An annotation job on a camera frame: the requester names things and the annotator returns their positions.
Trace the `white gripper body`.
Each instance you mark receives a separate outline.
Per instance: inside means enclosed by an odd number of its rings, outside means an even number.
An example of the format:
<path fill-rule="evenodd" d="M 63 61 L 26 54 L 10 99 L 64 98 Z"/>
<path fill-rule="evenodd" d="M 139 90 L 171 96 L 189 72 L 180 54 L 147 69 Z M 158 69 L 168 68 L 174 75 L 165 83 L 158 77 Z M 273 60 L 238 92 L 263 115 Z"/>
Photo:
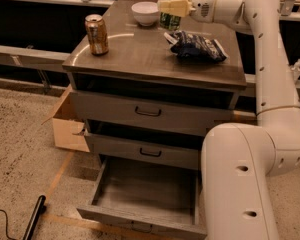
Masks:
<path fill-rule="evenodd" d="M 191 0 L 190 16 L 198 22 L 211 23 L 213 21 L 216 0 Z"/>

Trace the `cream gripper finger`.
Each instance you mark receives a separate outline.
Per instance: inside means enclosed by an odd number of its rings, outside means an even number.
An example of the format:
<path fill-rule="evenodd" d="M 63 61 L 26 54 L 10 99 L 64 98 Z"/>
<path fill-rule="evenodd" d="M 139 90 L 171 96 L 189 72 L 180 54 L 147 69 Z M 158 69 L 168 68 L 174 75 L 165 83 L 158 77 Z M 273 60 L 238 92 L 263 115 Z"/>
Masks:
<path fill-rule="evenodd" d="M 159 0 L 158 10 L 172 16 L 186 17 L 195 10 L 189 0 Z"/>

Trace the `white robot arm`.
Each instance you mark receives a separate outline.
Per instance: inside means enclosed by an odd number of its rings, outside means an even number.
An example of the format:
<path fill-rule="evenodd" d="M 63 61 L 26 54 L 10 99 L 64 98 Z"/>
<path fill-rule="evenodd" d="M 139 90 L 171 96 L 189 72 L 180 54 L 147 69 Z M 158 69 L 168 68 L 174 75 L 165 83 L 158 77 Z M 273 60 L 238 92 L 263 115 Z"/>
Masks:
<path fill-rule="evenodd" d="M 300 164 L 300 99 L 279 30 L 279 0 L 161 0 L 158 8 L 250 33 L 254 125 L 224 123 L 201 155 L 207 240 L 279 240 L 266 179 Z"/>

